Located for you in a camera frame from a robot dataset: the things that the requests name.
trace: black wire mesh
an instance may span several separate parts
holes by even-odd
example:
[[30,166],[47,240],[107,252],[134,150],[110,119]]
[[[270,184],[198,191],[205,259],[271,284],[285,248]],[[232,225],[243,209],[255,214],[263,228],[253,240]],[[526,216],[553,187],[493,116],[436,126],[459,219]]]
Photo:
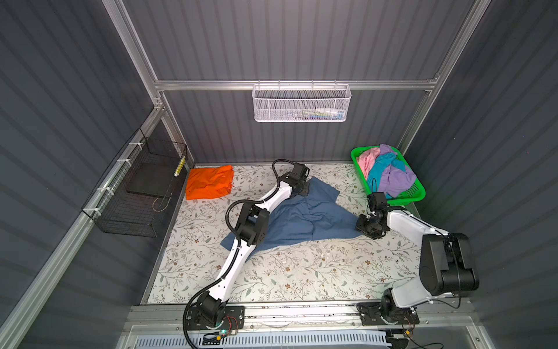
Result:
[[171,175],[168,178],[169,184],[162,198],[129,193],[127,188],[143,164],[177,168],[182,156],[186,156],[186,146],[182,143],[142,139],[127,161],[117,160],[123,164],[107,186],[111,190],[103,190],[97,209],[83,208],[83,212],[105,233],[145,237],[165,234],[178,204],[187,171],[182,169],[179,176]]

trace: green laundry basket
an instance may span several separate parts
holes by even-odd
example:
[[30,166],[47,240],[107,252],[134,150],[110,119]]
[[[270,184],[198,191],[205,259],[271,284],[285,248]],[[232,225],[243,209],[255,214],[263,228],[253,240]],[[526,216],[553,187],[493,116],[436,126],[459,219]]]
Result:
[[[366,195],[371,194],[372,191],[370,190],[370,188],[368,187],[368,183],[366,183],[366,180],[364,179],[364,175],[362,174],[360,166],[357,163],[357,158],[362,153],[367,151],[368,149],[377,148],[377,147],[379,147],[379,146],[376,145],[376,146],[373,146],[373,147],[358,147],[358,148],[353,149],[350,152],[350,157],[353,159],[354,168],[357,171],[357,176],[360,179],[360,183],[362,183],[362,186],[364,187],[364,190],[366,191]],[[393,151],[397,153],[397,160],[401,160],[405,163],[405,165],[409,166],[409,164],[407,163],[407,160],[405,160],[405,158],[403,157],[403,155],[401,155],[399,150],[395,149],[394,147],[391,147],[391,149],[393,149]],[[409,190],[399,194],[399,196],[397,198],[388,199],[387,202],[391,206],[405,206],[405,205],[410,204],[411,202],[420,201],[420,200],[424,199],[425,196],[426,196],[426,191],[424,190],[424,187],[422,186],[420,181],[417,179],[415,181],[415,183],[413,184],[413,186],[409,188]]]

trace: leaf pattern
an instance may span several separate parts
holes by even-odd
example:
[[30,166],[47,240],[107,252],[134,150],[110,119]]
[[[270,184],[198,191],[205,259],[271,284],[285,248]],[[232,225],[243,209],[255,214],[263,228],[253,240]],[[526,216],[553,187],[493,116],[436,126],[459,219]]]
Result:
[[[290,165],[277,165],[279,175]],[[337,203],[358,215],[366,194],[349,164],[309,165],[316,176],[340,191]],[[149,303],[186,303],[212,282],[229,251],[224,212],[239,198],[259,199],[275,184],[270,166],[235,166],[233,190],[226,197],[184,200],[171,232]],[[234,224],[240,212],[231,214]],[[379,240],[307,241],[254,254],[234,284],[231,302],[341,300],[380,298],[389,287],[417,275],[420,249],[396,231]]]

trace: gray corrugated wall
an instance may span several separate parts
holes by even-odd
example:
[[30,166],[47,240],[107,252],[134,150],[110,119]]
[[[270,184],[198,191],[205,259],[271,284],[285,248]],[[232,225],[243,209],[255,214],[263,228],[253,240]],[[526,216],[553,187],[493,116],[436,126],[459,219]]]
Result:
[[[151,109],[101,1],[0,2],[0,323]],[[111,347],[157,244],[91,232],[21,347]]]
[[[161,80],[397,80],[434,77],[472,1],[125,4]],[[397,145],[424,95],[353,91],[346,122],[262,125],[247,92],[166,94],[198,163],[350,160]]]
[[499,348],[558,332],[558,2],[493,0],[406,155],[426,220],[462,232]]

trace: folded orange shirt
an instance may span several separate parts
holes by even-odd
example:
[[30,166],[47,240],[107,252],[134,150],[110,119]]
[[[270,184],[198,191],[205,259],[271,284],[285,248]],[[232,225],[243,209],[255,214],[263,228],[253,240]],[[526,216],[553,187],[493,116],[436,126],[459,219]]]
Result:
[[230,194],[234,170],[231,165],[191,169],[186,185],[186,200],[215,199]]

